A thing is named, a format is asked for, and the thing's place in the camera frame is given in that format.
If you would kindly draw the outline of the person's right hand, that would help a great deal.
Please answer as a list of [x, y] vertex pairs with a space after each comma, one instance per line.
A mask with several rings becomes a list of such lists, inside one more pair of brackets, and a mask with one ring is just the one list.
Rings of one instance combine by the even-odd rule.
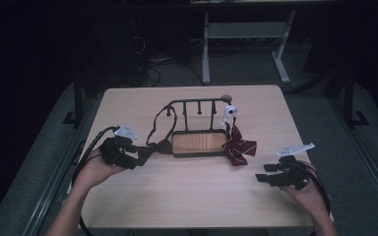
[[291, 186], [281, 187], [281, 190], [292, 197], [312, 219], [328, 215], [325, 202], [310, 177], [307, 178], [306, 185], [300, 190], [295, 190]]

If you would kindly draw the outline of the person's left hand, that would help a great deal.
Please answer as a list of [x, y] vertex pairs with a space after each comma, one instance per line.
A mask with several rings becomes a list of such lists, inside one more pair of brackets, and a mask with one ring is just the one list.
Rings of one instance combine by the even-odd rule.
[[110, 176], [122, 171], [124, 171], [122, 167], [106, 164], [102, 158], [101, 151], [98, 148], [94, 149], [89, 154], [84, 167], [76, 178], [73, 188], [89, 191]]

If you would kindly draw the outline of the black bow tie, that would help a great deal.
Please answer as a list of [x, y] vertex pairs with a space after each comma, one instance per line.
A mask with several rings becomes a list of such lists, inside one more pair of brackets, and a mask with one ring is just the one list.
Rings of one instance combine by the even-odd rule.
[[[167, 116], [173, 115], [173, 123], [171, 125], [170, 130], [166, 134], [166, 136], [158, 143], [151, 143], [150, 138], [157, 130], [157, 118], [159, 115], [165, 111]], [[145, 147], [149, 147], [152, 149], [152, 154], [155, 152], [161, 153], [161, 154], [172, 154], [172, 144], [169, 138], [171, 137], [172, 133], [174, 132], [174, 129], [176, 127], [177, 123], [177, 114], [175, 112], [175, 109], [172, 105], [166, 105], [155, 117], [153, 122], [153, 128], [148, 134], [148, 137], [146, 139], [146, 145]]]

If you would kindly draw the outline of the black hook rack wooden base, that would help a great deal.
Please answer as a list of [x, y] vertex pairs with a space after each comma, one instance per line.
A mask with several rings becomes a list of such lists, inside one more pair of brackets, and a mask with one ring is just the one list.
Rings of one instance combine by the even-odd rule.
[[220, 97], [175, 99], [172, 105], [177, 123], [169, 140], [176, 158], [223, 155], [221, 146], [226, 141], [225, 128], [218, 119], [219, 110], [231, 102]]

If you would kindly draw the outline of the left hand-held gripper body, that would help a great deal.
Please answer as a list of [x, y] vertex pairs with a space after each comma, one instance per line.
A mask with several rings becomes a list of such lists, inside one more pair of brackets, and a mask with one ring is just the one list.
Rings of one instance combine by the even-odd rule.
[[137, 159], [129, 153], [135, 153], [132, 148], [136, 147], [129, 138], [114, 135], [106, 138], [99, 146], [102, 158], [106, 164], [116, 165], [125, 169], [133, 170], [137, 165]]

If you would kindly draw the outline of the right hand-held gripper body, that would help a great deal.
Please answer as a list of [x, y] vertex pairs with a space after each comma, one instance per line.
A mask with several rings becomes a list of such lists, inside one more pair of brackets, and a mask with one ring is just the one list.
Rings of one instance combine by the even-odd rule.
[[294, 156], [300, 152], [314, 148], [314, 144], [302, 146], [284, 146], [277, 153], [279, 162], [275, 168], [278, 174], [270, 176], [270, 184], [272, 187], [294, 186], [296, 190], [300, 190], [305, 186], [305, 180], [309, 176], [307, 167], [299, 162]]

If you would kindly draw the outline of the white metal desk frame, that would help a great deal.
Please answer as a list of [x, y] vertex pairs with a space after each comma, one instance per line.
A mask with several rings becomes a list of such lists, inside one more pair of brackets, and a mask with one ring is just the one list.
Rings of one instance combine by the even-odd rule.
[[282, 83], [289, 84], [290, 78], [284, 66], [283, 54], [295, 14], [296, 11], [291, 10], [284, 22], [213, 23], [209, 20], [209, 13], [206, 13], [203, 30], [202, 83], [208, 85], [211, 82], [209, 56], [211, 39], [278, 38], [280, 45], [272, 52], [272, 58]]

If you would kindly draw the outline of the black metal stand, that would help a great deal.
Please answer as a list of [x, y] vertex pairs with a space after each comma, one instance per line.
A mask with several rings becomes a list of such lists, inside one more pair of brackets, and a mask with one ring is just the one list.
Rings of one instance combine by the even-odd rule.
[[347, 68], [344, 74], [344, 105], [343, 117], [352, 129], [355, 126], [368, 126], [369, 122], [361, 111], [353, 109], [354, 79], [352, 69]]
[[74, 110], [66, 114], [63, 123], [73, 125], [77, 128], [83, 120], [84, 108], [83, 108], [83, 82], [80, 73], [77, 73], [73, 82], [74, 88]]

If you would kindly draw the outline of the metal frame rail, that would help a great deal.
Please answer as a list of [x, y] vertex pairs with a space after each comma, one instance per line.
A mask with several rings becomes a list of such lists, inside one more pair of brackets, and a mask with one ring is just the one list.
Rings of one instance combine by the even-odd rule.
[[82, 123], [75, 128], [64, 124], [66, 114], [74, 110], [74, 103], [67, 110], [61, 111], [61, 116], [49, 117], [43, 132], [38, 135], [38, 151], [32, 153], [32, 165], [28, 168], [28, 179], [37, 177], [40, 188], [34, 194], [36, 201], [22, 236], [38, 236], [42, 227], [49, 221], [53, 209], [60, 202], [60, 194], [67, 193], [71, 183], [72, 173], [82, 155], [87, 136], [90, 132], [99, 100], [83, 100], [84, 117]]
[[363, 144], [361, 137], [355, 131], [355, 127], [360, 126], [363, 123], [362, 118], [359, 118], [357, 121], [351, 120], [349, 122], [345, 118], [343, 108], [341, 107], [340, 103], [334, 98], [329, 98], [328, 101], [340, 123], [342, 124], [342, 127], [345, 130], [348, 138], [351, 140], [352, 145], [358, 152], [358, 155], [364, 163], [366, 171], [368, 172], [368, 175], [372, 180], [376, 191], [378, 192], [378, 166], [372, 159], [372, 155], [370, 154], [366, 146]]

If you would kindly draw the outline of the dark red striped bow tie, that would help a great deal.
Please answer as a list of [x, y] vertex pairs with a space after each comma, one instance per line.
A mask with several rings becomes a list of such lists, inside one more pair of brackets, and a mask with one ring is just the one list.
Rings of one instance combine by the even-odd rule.
[[244, 140], [236, 126], [238, 109], [234, 105], [227, 105], [224, 108], [221, 123], [225, 125], [226, 141], [221, 146], [224, 155], [233, 166], [247, 165], [248, 161], [244, 155], [254, 156], [257, 150], [256, 141]]

